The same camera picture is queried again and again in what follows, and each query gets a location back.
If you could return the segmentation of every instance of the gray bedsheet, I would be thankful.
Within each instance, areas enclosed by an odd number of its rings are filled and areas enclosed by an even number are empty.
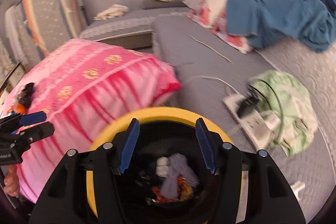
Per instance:
[[[189,35],[215,48],[232,63],[197,43]],[[246,95],[246,83],[250,77],[273,69],[258,53],[241,54],[214,36],[211,30],[187,17],[158,18],[154,22],[153,38],[155,51],[163,61],[175,68],[177,77],[184,86],[176,94],[178,106],[207,117],[225,132],[236,125],[222,102],[226,96],[225,85],[217,80],[200,78],[184,83],[196,75],[215,76]],[[239,149],[254,152],[242,131],[229,137]],[[322,134],[317,131],[312,145],[301,154],[286,157],[277,148],[271,156],[289,184],[297,180],[306,184],[306,188],[299,194],[299,203],[308,223],[321,209],[335,186],[334,169]]]

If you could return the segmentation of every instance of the beige cloth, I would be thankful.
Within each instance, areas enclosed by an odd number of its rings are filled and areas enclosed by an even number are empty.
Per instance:
[[[98,13],[93,20],[105,20],[113,17],[122,17],[128,12],[127,6],[114,4],[110,8]]]

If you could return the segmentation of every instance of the thin stick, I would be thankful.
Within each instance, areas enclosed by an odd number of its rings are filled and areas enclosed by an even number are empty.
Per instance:
[[[189,37],[192,38],[193,40],[195,40],[196,42],[198,42],[198,43],[204,45],[205,47],[208,47],[209,49],[213,50],[215,53],[217,53],[217,54],[220,55],[221,57],[225,58],[228,62],[232,63],[232,61],[231,61],[229,58],[225,57],[223,54],[219,53],[219,52],[216,51],[214,48],[210,47],[209,45],[205,44],[204,42],[201,42],[201,41],[197,40],[196,38],[192,37],[191,35],[190,35]]]

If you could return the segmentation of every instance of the white power strip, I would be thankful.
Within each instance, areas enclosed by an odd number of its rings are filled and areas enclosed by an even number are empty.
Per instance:
[[[272,129],[278,125],[280,119],[274,114],[271,115],[271,121],[265,121],[256,110],[253,110],[250,115],[244,116],[240,119],[236,112],[239,108],[238,104],[244,99],[246,98],[243,95],[235,93],[225,97],[223,102],[236,121],[241,125],[256,151],[265,149],[274,139]]]

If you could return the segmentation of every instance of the green and white cloth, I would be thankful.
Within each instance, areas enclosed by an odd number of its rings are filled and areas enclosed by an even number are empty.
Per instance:
[[[252,86],[259,90],[275,112],[281,118],[280,107],[274,92],[258,79],[266,81],[276,92],[283,109],[283,130],[280,124],[275,130],[276,140],[287,156],[305,150],[314,140],[318,121],[312,108],[308,90],[289,73],[268,70],[250,80]],[[258,95],[260,112],[269,110],[265,99]]]

